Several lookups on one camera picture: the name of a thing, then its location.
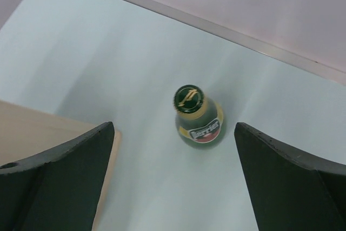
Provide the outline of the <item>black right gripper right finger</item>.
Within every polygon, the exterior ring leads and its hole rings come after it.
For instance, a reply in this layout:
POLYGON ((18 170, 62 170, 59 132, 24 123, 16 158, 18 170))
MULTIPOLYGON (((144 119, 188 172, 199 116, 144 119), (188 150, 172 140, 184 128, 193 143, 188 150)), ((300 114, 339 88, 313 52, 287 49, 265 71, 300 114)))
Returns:
POLYGON ((345 165, 243 122, 234 137, 259 230, 345 230, 345 165))

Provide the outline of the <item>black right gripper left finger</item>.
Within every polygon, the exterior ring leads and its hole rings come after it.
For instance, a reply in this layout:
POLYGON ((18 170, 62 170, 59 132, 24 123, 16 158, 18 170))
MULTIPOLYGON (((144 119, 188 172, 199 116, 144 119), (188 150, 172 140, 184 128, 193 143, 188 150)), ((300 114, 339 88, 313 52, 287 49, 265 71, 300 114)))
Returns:
POLYGON ((114 137, 106 122, 1 166, 1 230, 92 230, 114 137))

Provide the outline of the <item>green Perrier bottle back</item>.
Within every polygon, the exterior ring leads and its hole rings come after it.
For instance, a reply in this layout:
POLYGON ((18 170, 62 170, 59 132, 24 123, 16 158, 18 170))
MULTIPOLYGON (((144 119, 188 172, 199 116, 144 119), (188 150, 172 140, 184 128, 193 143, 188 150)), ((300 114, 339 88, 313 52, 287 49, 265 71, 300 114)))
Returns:
POLYGON ((175 92, 175 125, 181 139, 196 149, 217 146, 224 135, 222 107, 193 84, 175 92))

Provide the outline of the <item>beige canvas tote bag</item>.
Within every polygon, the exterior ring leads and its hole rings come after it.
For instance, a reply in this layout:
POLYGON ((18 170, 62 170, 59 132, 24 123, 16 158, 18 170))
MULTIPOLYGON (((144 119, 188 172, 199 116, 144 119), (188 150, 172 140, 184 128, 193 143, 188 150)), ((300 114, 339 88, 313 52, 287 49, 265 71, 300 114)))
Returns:
POLYGON ((1 101, 1 169, 81 136, 96 125, 1 101))

